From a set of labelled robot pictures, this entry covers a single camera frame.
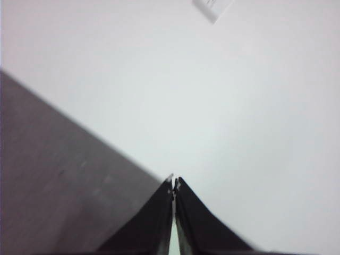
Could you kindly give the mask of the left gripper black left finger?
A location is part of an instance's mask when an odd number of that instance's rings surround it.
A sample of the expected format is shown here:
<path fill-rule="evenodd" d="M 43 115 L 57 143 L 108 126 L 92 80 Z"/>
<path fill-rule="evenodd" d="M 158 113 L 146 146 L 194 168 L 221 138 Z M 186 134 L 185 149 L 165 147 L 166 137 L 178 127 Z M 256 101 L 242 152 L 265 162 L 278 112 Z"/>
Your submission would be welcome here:
<path fill-rule="evenodd" d="M 173 222 L 173 174 L 96 254 L 169 254 Z"/>

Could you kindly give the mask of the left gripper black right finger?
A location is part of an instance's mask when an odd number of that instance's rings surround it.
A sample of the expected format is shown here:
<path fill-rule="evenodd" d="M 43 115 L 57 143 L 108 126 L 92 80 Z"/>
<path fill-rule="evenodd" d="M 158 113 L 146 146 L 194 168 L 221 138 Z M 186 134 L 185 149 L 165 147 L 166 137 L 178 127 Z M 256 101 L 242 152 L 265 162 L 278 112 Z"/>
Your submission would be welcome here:
<path fill-rule="evenodd" d="M 175 217 L 180 254 L 255 254 L 193 192 L 181 177 L 175 180 Z"/>

